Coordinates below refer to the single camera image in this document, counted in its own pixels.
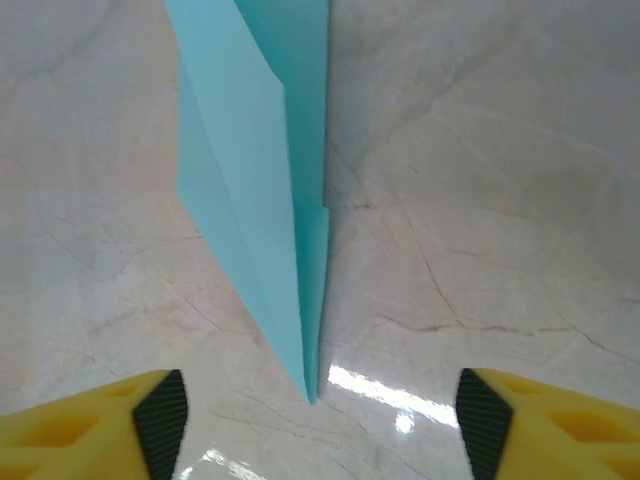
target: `white marble floor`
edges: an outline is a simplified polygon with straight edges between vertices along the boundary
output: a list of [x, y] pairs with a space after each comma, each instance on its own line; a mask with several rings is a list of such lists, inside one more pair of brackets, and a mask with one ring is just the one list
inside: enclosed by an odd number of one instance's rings
[[0, 414], [181, 368], [176, 478], [435, 480], [464, 366], [640, 407], [640, 4], [333, 3], [313, 407], [174, 194], [162, 2], [0, 5]]

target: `paper airplane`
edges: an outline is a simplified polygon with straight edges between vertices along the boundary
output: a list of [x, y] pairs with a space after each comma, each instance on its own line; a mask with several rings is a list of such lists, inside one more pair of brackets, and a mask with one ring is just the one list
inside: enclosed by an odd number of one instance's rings
[[328, 0], [166, 0], [178, 195], [298, 389], [317, 395]]

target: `light blue paper airplane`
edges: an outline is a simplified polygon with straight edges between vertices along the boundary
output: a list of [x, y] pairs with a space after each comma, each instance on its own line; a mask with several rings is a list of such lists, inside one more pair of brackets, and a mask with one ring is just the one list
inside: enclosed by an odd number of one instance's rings
[[178, 195], [313, 402], [328, 0], [167, 0], [167, 10], [179, 51]]

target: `marble floor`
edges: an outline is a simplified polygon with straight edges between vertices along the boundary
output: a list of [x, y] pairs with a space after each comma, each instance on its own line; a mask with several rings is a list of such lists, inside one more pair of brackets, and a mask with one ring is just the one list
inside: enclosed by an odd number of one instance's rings
[[176, 478], [468, 479], [462, 367], [640, 407], [640, 3], [334, 0], [320, 399], [174, 193], [158, 0], [0, 5], [0, 414], [181, 368]]

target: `black carbon fiber edge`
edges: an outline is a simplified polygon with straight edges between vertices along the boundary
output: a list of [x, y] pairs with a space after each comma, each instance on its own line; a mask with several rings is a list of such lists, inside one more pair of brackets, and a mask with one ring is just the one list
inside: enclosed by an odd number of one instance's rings
[[188, 410], [180, 370], [172, 370], [133, 409], [133, 421], [151, 480], [171, 480]]
[[493, 480], [500, 467], [513, 409], [472, 369], [460, 374], [456, 415], [475, 480]]

